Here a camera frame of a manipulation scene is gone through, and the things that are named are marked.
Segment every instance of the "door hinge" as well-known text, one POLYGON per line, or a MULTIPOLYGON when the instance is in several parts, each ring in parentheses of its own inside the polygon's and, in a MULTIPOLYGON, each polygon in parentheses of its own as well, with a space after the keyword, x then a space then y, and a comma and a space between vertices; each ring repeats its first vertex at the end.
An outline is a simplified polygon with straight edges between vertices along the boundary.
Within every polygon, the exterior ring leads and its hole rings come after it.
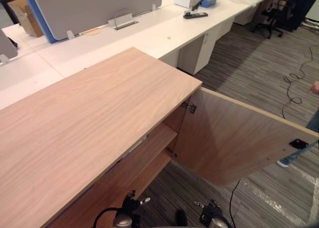
POLYGON ((290 142, 289 145, 296 149, 304 149, 309 145, 309 143, 304 142, 300 139, 295 139, 294 141, 290 142))
POLYGON ((171 150, 169 147, 166 148, 166 151, 172 155, 172 157, 178 157, 177 153, 174 153, 173 150, 171 150))
POLYGON ((196 105, 189 105, 186 102, 183 102, 180 106, 182 106, 183 108, 188 109, 192 114, 194 114, 196 109, 197 109, 196 105))

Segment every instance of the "cabinet top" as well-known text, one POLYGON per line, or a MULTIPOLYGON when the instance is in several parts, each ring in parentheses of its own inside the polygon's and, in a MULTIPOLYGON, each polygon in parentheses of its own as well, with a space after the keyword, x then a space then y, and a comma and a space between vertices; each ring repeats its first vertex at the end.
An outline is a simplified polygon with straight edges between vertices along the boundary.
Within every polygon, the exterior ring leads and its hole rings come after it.
POLYGON ((0 227, 40 227, 201 82, 135 48, 0 111, 0 227))

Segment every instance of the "hand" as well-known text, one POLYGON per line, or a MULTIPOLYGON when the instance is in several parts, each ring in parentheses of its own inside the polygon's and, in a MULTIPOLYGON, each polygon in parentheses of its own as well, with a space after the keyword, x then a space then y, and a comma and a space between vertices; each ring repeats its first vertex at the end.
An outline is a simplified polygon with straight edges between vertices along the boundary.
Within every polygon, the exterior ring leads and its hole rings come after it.
POLYGON ((316 95, 319 95, 319 81, 314 82, 314 84, 309 88, 308 91, 311 91, 316 95))

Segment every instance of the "open cabinet door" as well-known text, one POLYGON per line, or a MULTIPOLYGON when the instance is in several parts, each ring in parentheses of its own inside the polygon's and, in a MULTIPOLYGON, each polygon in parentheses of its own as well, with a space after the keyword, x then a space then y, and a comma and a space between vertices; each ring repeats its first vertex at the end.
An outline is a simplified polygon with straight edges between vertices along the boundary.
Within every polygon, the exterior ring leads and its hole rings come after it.
POLYGON ((311 144, 318 134, 263 110, 200 88, 191 96, 174 153, 178 163, 227 185, 311 144), (194 113, 191 106, 197 106, 194 113))

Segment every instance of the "black latch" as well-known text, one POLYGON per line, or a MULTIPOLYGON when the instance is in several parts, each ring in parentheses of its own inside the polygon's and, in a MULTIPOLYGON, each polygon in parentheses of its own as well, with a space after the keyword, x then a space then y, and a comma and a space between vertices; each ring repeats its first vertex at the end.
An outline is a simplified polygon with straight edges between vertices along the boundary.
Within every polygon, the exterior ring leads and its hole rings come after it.
POLYGON ((188 103, 186 102, 183 102, 180 106, 182 106, 183 108, 187 108, 192 114, 194 114, 197 109, 196 105, 188 105, 188 103))
POLYGON ((309 145, 309 143, 304 142, 304 141, 302 141, 300 139, 296 139, 296 140, 292 141, 291 143, 289 143, 289 145, 291 147, 296 148, 296 149, 304 149, 304 148, 306 148, 309 145))

